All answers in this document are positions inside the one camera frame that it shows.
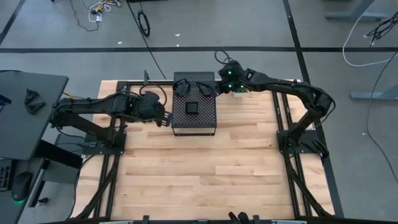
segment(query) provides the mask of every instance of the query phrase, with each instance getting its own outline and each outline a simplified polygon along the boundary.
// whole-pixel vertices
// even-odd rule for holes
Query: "black desk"
[[[59,101],[67,82],[68,77],[58,75],[0,73],[0,94],[12,100],[0,112],[0,157],[27,160],[34,155],[49,124],[52,105]],[[31,103],[46,103],[36,115],[25,109],[26,89],[40,95]]]
[[[68,160],[75,161],[74,168],[80,167],[79,161],[81,164],[79,156],[41,140],[50,121],[53,104],[59,101],[67,82],[68,77],[57,75],[0,73],[0,94],[12,100],[0,111],[0,157],[15,159],[12,180],[21,172],[33,174],[30,194],[40,171],[45,168],[45,158],[69,166]],[[25,109],[26,89],[40,95],[31,103],[46,103],[36,115]],[[11,191],[0,192],[0,223],[17,223],[29,196],[17,203],[12,199]]]

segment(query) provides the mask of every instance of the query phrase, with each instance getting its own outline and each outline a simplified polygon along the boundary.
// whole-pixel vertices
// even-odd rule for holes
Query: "black floor line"
[[[292,34],[294,47],[296,49],[298,64],[300,65],[303,80],[305,82],[310,83],[310,77],[308,75],[307,66],[305,65],[303,50],[301,48],[299,37],[297,35],[297,30],[296,30],[296,27],[294,24],[292,11],[290,10],[289,1],[283,0],[283,3],[284,3],[285,11],[286,11],[287,20],[289,22],[290,32]],[[325,133],[323,132],[323,128],[321,125],[319,125],[319,127],[317,128],[317,134],[318,134],[318,137],[320,138],[320,140],[323,142],[323,144],[326,145]],[[338,190],[337,190],[337,185],[336,185],[336,180],[335,180],[335,176],[333,173],[333,168],[330,163],[330,158],[327,158],[326,163],[324,160],[322,160],[322,162],[324,165],[325,164],[327,165],[327,166],[324,166],[324,169],[325,169],[326,181],[328,182],[329,192],[331,195],[331,200],[332,200],[335,214],[337,217],[343,218],[344,213],[343,213],[343,209],[341,206],[340,196],[339,196]]]
[[[302,47],[302,52],[342,52],[342,47]],[[345,52],[396,52],[398,47],[346,47]]]
[[[17,7],[15,8],[14,12],[12,13],[10,19],[8,20],[5,28],[2,30],[1,34],[0,34],[0,46],[2,44],[2,42],[4,41],[4,39],[6,38],[8,31],[10,30],[12,24],[15,21],[15,18],[18,16],[19,12],[22,9],[22,6],[25,4],[26,0],[20,0]]]
[[[295,52],[294,47],[151,47],[152,52]],[[100,48],[0,48],[0,53],[107,53],[107,52],[148,52],[146,47],[100,47]]]
[[[214,52],[216,50],[243,52],[296,52],[295,47],[151,47],[152,52]],[[302,52],[342,52],[341,47],[302,47]],[[396,52],[398,47],[347,47],[345,52]],[[112,53],[148,52],[146,47],[82,47],[82,48],[0,48],[0,54],[15,53]]]

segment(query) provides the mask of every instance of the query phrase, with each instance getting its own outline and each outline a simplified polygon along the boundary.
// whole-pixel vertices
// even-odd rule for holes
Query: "white cable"
[[[92,10],[95,6],[100,5],[100,4],[103,4],[103,3],[104,3],[104,0],[99,0],[98,3],[96,3],[96,4],[92,5],[92,6],[90,6],[90,8],[88,9],[88,20],[89,20],[90,22],[99,22],[97,19],[95,19],[95,20],[93,20],[93,21],[91,20],[91,10]],[[116,3],[114,3],[114,2],[109,2],[109,1],[108,1],[107,3],[105,3],[105,4],[104,4],[104,9],[105,9],[105,11],[110,12],[110,11],[112,10],[111,5],[116,5]],[[102,14],[101,14],[100,12],[97,12],[97,14],[100,16],[101,21],[102,21]]]
[[[88,20],[90,22],[97,22],[96,19],[94,21],[91,20],[91,9],[94,8],[95,6],[99,5],[99,4],[102,4],[102,1],[99,1],[99,3],[90,6],[90,8],[88,9]]]
[[[355,22],[353,28],[351,29],[351,31],[350,31],[349,34],[348,34],[348,37],[347,37],[346,42],[345,42],[344,45],[343,45],[343,57],[344,57],[344,60],[347,62],[348,65],[351,65],[351,66],[354,66],[354,67],[365,67],[365,66],[368,66],[368,65],[377,65],[377,64],[379,64],[379,63],[388,62],[388,61],[391,59],[391,58],[389,58],[389,59],[385,59],[385,60],[383,60],[383,61],[381,61],[381,62],[372,62],[372,63],[363,64],[363,65],[355,65],[355,64],[353,64],[353,63],[350,63],[350,62],[347,60],[347,58],[346,58],[346,54],[345,54],[345,52],[344,52],[344,49],[345,49],[345,47],[346,47],[346,44],[347,44],[349,38],[351,37],[351,34],[353,33],[354,28],[356,27],[356,25],[357,25],[357,23],[359,22],[359,20],[362,18],[362,16],[366,13],[366,11],[367,11],[372,5],[373,5],[373,3],[372,3],[372,4],[362,13],[362,15],[356,20],[356,22]]]

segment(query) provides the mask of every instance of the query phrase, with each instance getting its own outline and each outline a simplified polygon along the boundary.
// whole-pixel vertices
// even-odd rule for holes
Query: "keyboard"
[[[12,159],[0,159],[0,192],[11,190]]]

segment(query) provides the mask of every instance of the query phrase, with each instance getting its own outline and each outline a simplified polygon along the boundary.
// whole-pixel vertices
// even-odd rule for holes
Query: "wooden tabletop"
[[[117,81],[102,81],[99,98],[112,94]],[[139,86],[131,91],[138,93]],[[164,101],[156,87],[147,87]],[[165,87],[172,109],[172,88]],[[301,101],[289,96],[293,121],[305,113]],[[128,124],[126,151],[120,159],[112,220],[229,219],[246,212],[261,219],[293,218],[282,155],[277,147],[277,121],[269,91],[217,97],[215,136],[175,137],[170,127],[154,123]],[[98,114],[96,124],[109,126],[109,116]],[[323,208],[333,213],[321,159],[301,154],[308,189]],[[83,167],[73,215],[79,214],[98,188],[103,156]],[[304,215],[301,193],[300,212]],[[101,214],[104,214],[105,192]]]

